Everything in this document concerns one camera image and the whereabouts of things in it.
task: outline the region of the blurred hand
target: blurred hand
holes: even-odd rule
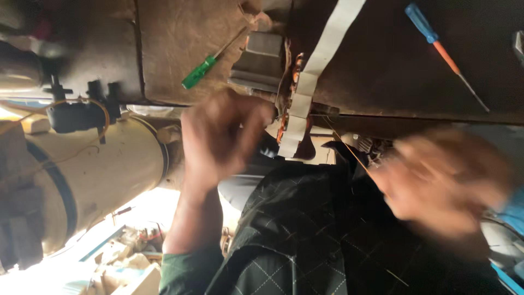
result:
[[[512,191],[509,165],[481,138],[433,130],[394,146],[397,154],[372,177],[397,218],[440,237],[479,233],[482,212],[502,209]]]
[[[208,191],[240,172],[272,119],[269,102],[232,89],[185,110],[181,118],[184,182]]]

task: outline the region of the dark patterned shirt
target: dark patterned shirt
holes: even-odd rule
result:
[[[399,222],[368,179],[335,166],[283,166],[249,198],[228,256],[165,255],[161,294],[507,294]]]

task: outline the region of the green screwdriver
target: green screwdriver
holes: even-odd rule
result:
[[[240,32],[238,32],[238,34],[235,35],[235,37],[226,43],[226,45],[220,48],[220,50],[215,55],[206,57],[202,64],[192,70],[191,73],[189,73],[189,75],[184,80],[182,80],[182,86],[184,86],[186,89],[190,89],[191,87],[195,86],[198,81],[204,77],[205,73],[211,69],[214,64],[216,64],[216,59],[218,56],[246,30],[247,27],[244,27],[242,30],[240,30]]]

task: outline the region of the screwdriver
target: screwdriver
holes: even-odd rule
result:
[[[460,77],[462,82],[464,82],[464,84],[473,94],[473,96],[478,101],[478,103],[480,103],[481,106],[484,108],[484,110],[486,110],[486,112],[489,113],[489,108],[484,104],[482,99],[478,97],[477,93],[475,92],[475,90],[473,90],[471,85],[467,82],[466,78],[464,78],[464,76],[460,72],[459,68],[457,67],[453,59],[451,59],[450,55],[447,54],[444,47],[442,47],[442,44],[440,44],[439,42],[439,36],[435,33],[435,31],[433,31],[433,29],[431,28],[431,26],[428,23],[428,20],[426,19],[426,17],[424,17],[424,15],[422,14],[418,6],[415,3],[411,3],[410,5],[408,5],[408,7],[406,7],[405,11],[406,11],[406,14],[409,16],[409,18],[411,19],[411,21],[417,27],[417,29],[426,37],[426,40],[428,41],[428,43],[433,44],[433,46],[435,46],[436,50],[440,53],[442,58],[444,58],[447,64],[455,72],[455,74],[457,74]]]
[[[240,30],[240,32],[238,32],[238,34],[235,35],[235,37],[226,43],[226,45],[220,48],[220,50],[215,55],[206,57],[203,63],[193,69],[191,73],[189,73],[189,75],[184,80],[182,80],[182,86],[184,86],[186,89],[190,89],[191,87],[195,86],[198,81],[204,77],[205,73],[216,63],[216,59],[219,57],[219,55],[246,30],[247,27],[244,27],[242,30]]]

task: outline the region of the white tape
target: white tape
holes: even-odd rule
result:
[[[327,20],[322,36],[299,75],[297,90],[291,95],[288,125],[281,141],[279,156],[293,157],[307,129],[307,117],[311,108],[316,83],[339,49],[347,29],[356,19],[366,0],[339,0]]]

